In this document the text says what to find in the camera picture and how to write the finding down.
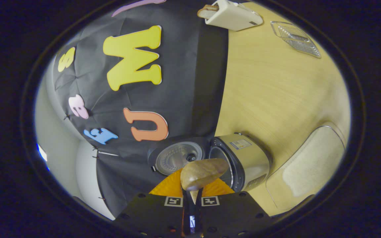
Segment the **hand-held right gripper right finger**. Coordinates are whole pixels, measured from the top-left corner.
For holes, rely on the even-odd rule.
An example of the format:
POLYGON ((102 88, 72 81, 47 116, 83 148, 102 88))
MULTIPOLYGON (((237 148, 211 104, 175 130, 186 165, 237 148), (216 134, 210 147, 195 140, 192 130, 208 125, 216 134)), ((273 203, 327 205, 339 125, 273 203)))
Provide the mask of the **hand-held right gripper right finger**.
POLYGON ((196 207, 204 238, 249 238, 273 225, 248 192, 234 192, 220 179, 202 189, 196 207))

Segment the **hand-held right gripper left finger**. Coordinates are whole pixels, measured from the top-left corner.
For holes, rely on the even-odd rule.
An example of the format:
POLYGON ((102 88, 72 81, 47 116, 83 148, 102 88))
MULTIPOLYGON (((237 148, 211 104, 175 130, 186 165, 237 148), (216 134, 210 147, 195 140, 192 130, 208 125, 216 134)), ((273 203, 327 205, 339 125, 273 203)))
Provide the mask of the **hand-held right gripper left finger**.
POLYGON ((138 193, 115 219, 127 238, 184 238, 189 233, 189 200, 181 186, 182 169, 149 193, 138 193))

